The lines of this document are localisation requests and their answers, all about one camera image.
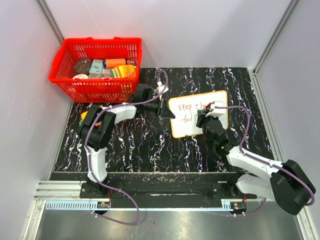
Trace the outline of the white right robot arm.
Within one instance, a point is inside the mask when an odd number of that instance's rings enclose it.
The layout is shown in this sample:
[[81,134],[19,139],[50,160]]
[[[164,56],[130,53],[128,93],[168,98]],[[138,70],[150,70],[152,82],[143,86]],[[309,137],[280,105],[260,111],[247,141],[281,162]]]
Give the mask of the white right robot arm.
[[246,171],[228,184],[228,194],[233,198],[251,194],[270,199],[294,216],[304,207],[313,205],[316,188],[300,165],[291,159],[285,162],[268,159],[243,149],[241,143],[232,143],[217,113],[223,109],[205,107],[198,110],[196,127],[202,129],[216,161],[227,162]]

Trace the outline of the yellow-framed whiteboard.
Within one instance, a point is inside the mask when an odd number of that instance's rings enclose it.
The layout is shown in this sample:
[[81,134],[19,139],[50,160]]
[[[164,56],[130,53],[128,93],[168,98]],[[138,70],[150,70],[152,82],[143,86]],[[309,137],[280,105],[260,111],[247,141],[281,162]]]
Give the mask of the yellow-framed whiteboard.
[[178,139],[201,135],[202,129],[196,126],[198,110],[204,109],[209,103],[213,103],[215,107],[228,106],[227,92],[219,90],[171,98],[168,107],[175,115],[170,120],[172,136]]

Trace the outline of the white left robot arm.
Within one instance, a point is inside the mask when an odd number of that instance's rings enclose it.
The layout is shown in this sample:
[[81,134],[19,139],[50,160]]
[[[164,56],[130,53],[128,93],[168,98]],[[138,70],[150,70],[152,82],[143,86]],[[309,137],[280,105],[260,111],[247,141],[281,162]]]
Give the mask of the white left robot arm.
[[79,137],[84,143],[88,162],[88,173],[81,190],[98,198],[108,194],[108,185],[103,182],[107,178],[106,149],[111,140],[115,124],[131,120],[144,111],[153,112],[156,117],[174,119],[167,101],[162,94],[168,91],[168,85],[159,83],[157,95],[147,84],[140,83],[136,92],[126,102],[106,108],[92,105],[87,111],[79,127]]

